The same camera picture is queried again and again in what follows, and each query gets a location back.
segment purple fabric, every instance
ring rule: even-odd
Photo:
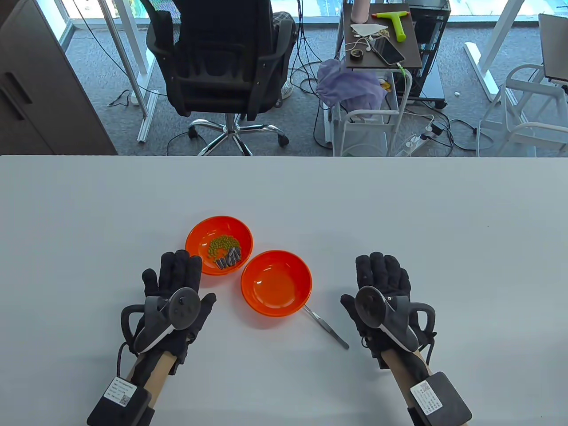
[[[347,111],[380,110],[387,94],[374,72],[351,71],[337,59],[320,65],[316,92],[328,107],[341,102]]]

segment sneaker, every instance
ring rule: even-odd
[[[290,97],[292,90],[294,90],[294,86],[290,82],[290,79],[287,79],[282,86],[282,89],[280,89],[280,99],[276,102],[276,105],[274,105],[274,107],[280,108],[282,106],[282,101]]]
[[[280,90],[280,93],[282,95],[282,100],[289,98],[290,95],[292,94],[292,90],[294,90],[294,86],[292,85],[290,79],[287,79],[284,85],[282,86],[282,89]]]

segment black glove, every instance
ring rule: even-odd
[[[359,288],[373,286],[387,299],[390,296],[408,296],[410,298],[408,273],[400,267],[398,260],[394,256],[383,256],[379,252],[371,253],[371,256],[365,254],[355,259],[355,267],[357,269],[357,285]],[[353,296],[344,294],[341,296],[341,304],[353,322],[355,322],[359,335],[366,342],[366,347],[371,350],[373,357],[379,360],[381,368],[388,368],[381,358],[381,352],[395,349],[408,371],[416,380],[422,381],[429,376],[424,362],[419,357],[402,349],[380,329],[370,328],[361,320],[355,308],[355,298]],[[416,312],[410,317],[410,326],[413,330],[420,329]]]
[[[176,290],[182,287],[190,287],[198,292],[201,270],[202,261],[199,256],[190,257],[185,250],[177,250],[175,254],[173,252],[164,253],[162,255],[159,280],[153,269],[147,269],[142,272],[142,281],[145,287],[144,294],[146,296],[170,298]],[[152,349],[161,352],[167,350],[178,358],[171,374],[175,373],[175,369],[179,364],[183,364],[187,355],[187,346],[195,341],[216,300],[215,293],[207,294],[201,299],[201,309],[193,324],[184,330],[174,330],[160,340]],[[144,317],[140,319],[136,327],[135,338],[143,327]]]

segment tape roll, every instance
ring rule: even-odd
[[[352,61],[359,62],[363,60],[364,52],[361,49],[353,49],[349,54]]]

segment qr code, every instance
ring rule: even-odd
[[[126,407],[128,405],[128,401],[130,401],[130,397],[128,395],[122,395],[122,398],[119,401],[119,404],[123,407]]]

